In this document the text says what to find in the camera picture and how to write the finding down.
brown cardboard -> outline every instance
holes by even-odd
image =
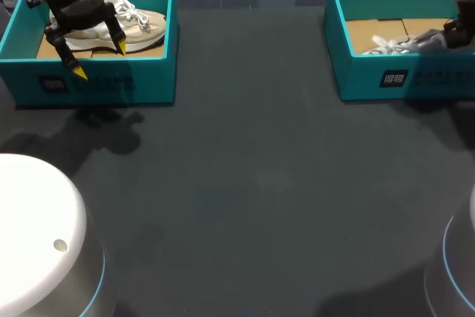
[[[162,57],[163,56],[163,45],[158,46],[157,48],[151,48],[149,50],[137,52],[137,53],[127,53],[125,57]],[[92,57],[123,57],[118,53],[104,50],[97,50],[92,53]]]
[[[347,22],[353,51],[362,54],[378,45],[371,39],[377,35],[386,40],[407,36],[402,20],[351,20]]]
[[[92,56],[92,51],[81,51],[74,52],[74,57],[77,59],[88,59]],[[37,59],[58,59],[58,53],[52,44],[46,41],[46,36],[43,35],[43,40],[39,44],[38,53],[36,54]]]
[[[442,30],[444,24],[450,19],[402,19],[409,36],[418,36],[427,30]]]

open box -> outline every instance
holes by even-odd
[[[340,98],[475,98],[473,52],[361,55],[353,50],[347,27],[353,20],[450,19],[456,15],[453,0],[327,0],[324,32]]]
[[[59,58],[37,59],[49,20],[42,4],[19,0],[0,43],[0,75],[17,105],[132,105],[174,100],[178,20],[175,0],[129,0],[166,15],[161,56],[79,58],[89,80],[66,70]]]

white shoelace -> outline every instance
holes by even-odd
[[[129,22],[131,19],[137,19],[140,29],[144,30],[148,27],[148,16],[140,11],[135,10],[135,5],[129,0],[111,0],[116,8],[117,16],[126,18]]]
[[[411,39],[409,36],[387,41],[380,36],[373,35],[371,39],[379,47],[365,52],[364,55],[379,54],[379,53],[399,55],[402,53],[416,52],[419,49],[417,44],[413,43],[413,39]]]

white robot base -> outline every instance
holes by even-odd
[[[111,317],[114,286],[82,197],[52,165],[0,154],[0,316]]]
[[[424,283],[434,317],[475,316],[475,189],[448,223]]]

dark gray table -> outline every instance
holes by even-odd
[[[475,181],[475,106],[342,103],[322,14],[180,12],[175,104],[120,120],[16,111],[1,87],[1,150],[78,186],[122,315],[425,316],[423,263]]]

